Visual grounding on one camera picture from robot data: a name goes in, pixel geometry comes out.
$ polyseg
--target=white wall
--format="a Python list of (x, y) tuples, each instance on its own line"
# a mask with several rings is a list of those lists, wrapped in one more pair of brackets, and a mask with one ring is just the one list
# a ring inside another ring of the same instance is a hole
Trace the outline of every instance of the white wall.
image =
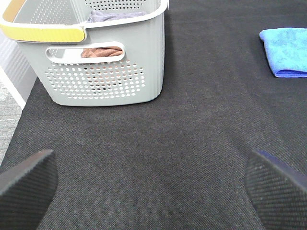
[(0, 30), (0, 79), (23, 109), (36, 80), (36, 74), (17, 43)]

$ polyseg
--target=gray plastic basket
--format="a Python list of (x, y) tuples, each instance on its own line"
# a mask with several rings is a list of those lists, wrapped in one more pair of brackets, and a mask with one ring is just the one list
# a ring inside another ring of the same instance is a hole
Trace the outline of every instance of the gray plastic basket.
[[(70, 106), (147, 102), (162, 90), (165, 53), (164, 12), (168, 0), (26, 0), (13, 23), (77, 26), (84, 40), (18, 41), (52, 100)], [(85, 23), (91, 10), (147, 15)], [(88, 47), (119, 46), (116, 57), (81, 58)]]

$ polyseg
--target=gray cloth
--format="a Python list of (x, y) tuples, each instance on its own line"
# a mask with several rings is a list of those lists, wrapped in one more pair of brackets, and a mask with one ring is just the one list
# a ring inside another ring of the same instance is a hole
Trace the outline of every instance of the gray cloth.
[(67, 107), (36, 82), (0, 172), (55, 150), (39, 230), (263, 230), (244, 189), (248, 151), (307, 173), (307, 80), (273, 78), (258, 36), (306, 27), (307, 1), (187, 2), (165, 15), (157, 99)]
[(125, 18), (135, 18), (144, 16), (147, 13), (142, 12), (132, 12), (132, 13), (102, 13), (101, 11), (91, 11), (90, 17), (88, 19), (88, 23), (98, 23), (98, 22), (105, 22), (105, 21), (112, 21), (118, 19), (125, 19)]

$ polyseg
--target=yellow basket handle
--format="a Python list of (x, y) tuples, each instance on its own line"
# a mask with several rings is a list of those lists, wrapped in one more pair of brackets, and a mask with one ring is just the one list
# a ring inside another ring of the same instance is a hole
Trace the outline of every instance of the yellow basket handle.
[(86, 38), (83, 28), (77, 25), (14, 23), (24, 2), (25, 0), (11, 0), (3, 7), (4, 11), (0, 10), (0, 28), (8, 38), (17, 41), (56, 43), (75, 43)]

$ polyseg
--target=gray floor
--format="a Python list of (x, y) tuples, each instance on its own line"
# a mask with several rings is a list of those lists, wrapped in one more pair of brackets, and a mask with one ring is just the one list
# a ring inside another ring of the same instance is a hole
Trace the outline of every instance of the gray floor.
[(0, 164), (18, 124), (21, 108), (0, 81)]

